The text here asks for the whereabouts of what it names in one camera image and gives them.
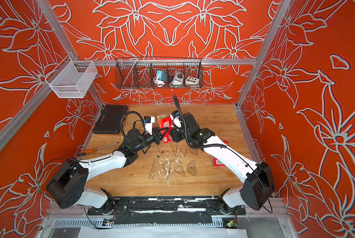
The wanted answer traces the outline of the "clear triangle ruler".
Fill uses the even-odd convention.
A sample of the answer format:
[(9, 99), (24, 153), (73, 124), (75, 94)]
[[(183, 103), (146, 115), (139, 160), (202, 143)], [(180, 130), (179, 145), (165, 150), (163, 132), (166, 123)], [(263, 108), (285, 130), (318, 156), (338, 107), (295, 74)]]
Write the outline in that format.
[(181, 176), (185, 176), (184, 167), (180, 158), (172, 161), (170, 172), (176, 172)]
[(185, 143), (171, 142), (170, 147), (175, 156), (185, 157), (188, 151), (188, 145)]

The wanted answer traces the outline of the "clear protractor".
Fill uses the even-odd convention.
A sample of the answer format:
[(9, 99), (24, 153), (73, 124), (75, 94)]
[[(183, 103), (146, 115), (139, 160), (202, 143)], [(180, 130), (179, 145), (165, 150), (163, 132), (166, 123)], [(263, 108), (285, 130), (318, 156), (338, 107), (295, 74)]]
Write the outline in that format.
[(192, 176), (197, 176), (196, 161), (192, 160), (187, 165), (187, 171)]
[(198, 155), (198, 150), (196, 150), (196, 149), (189, 148), (189, 151), (190, 151), (190, 153), (191, 153), (192, 155), (195, 155), (195, 156)]

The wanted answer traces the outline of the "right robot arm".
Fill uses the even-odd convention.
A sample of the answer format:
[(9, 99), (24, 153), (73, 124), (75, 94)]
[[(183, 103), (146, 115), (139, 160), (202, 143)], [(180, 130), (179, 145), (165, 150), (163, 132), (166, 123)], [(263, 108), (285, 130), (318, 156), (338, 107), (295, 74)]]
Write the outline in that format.
[(271, 167), (265, 163), (250, 160), (226, 145), (213, 131), (200, 128), (191, 113), (183, 114), (176, 95), (173, 96), (176, 111), (171, 114), (173, 129), (169, 132), (174, 142), (185, 140), (192, 149), (206, 152), (230, 169), (242, 183), (241, 187), (227, 189), (218, 198), (219, 207), (226, 210), (241, 205), (259, 211), (264, 208), (269, 213), (273, 209), (270, 197), (275, 183)]

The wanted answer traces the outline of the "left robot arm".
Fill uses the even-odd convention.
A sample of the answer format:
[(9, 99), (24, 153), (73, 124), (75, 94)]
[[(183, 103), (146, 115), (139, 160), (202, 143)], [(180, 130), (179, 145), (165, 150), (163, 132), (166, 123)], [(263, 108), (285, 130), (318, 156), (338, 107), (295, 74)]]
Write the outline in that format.
[(116, 210), (114, 197), (107, 190), (90, 188), (86, 182), (108, 171), (131, 165), (138, 158), (138, 152), (146, 154), (152, 144), (160, 144), (169, 132), (169, 127), (151, 128), (147, 131), (147, 125), (152, 125), (152, 122), (135, 112), (141, 121), (143, 131), (132, 128), (125, 133), (124, 122), (130, 114), (130, 112), (124, 114), (121, 119), (119, 128), (123, 142), (116, 150), (111, 154), (89, 160), (68, 158), (50, 179), (46, 190), (61, 209), (73, 205), (89, 206), (104, 215)]

